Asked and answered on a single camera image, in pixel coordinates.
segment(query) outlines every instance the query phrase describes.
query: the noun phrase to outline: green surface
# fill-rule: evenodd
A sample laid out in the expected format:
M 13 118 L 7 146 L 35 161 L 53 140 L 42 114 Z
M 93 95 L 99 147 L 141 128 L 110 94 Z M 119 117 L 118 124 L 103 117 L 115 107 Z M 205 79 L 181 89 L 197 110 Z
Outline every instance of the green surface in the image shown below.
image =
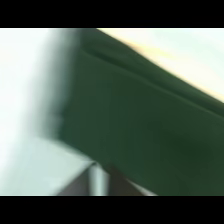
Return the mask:
M 158 195 L 224 195 L 223 104 L 96 29 L 77 36 L 59 138 Z

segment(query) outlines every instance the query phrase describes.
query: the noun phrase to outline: green panel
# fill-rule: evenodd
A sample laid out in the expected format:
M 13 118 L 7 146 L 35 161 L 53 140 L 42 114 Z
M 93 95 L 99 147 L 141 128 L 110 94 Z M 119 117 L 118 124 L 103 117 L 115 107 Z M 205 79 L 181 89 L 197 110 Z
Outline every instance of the green panel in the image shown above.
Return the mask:
M 59 138 L 158 195 L 224 195 L 224 110 L 126 45 L 81 29 Z

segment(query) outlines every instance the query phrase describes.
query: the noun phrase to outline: cream colored surface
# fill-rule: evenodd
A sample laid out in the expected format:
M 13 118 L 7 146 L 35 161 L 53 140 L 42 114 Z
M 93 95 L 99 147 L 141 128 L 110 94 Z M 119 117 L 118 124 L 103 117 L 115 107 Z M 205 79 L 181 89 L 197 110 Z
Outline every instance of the cream colored surface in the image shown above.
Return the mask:
M 224 102 L 224 79 L 206 63 L 177 53 L 155 41 L 153 29 L 149 28 L 98 28 L 118 39 L 158 66 L 188 82 L 192 86 Z

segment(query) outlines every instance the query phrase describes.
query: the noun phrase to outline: dark triangular shape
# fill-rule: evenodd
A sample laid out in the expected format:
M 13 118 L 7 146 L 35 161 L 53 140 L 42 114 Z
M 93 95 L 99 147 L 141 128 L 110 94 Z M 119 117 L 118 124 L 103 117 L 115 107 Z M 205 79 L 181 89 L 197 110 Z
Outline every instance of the dark triangular shape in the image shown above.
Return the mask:
M 57 196 L 90 196 L 90 169 L 85 169 L 68 184 Z
M 110 176 L 108 196 L 145 196 L 114 167 L 107 169 L 107 172 Z

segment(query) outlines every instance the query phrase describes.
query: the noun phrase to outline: green fabric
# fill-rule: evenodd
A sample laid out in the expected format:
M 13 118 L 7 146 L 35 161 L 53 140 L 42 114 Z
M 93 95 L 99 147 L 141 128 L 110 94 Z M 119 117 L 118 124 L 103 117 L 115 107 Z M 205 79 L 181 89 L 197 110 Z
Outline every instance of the green fabric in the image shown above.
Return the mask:
M 224 195 L 223 104 L 101 31 L 77 35 L 59 138 L 158 195 Z

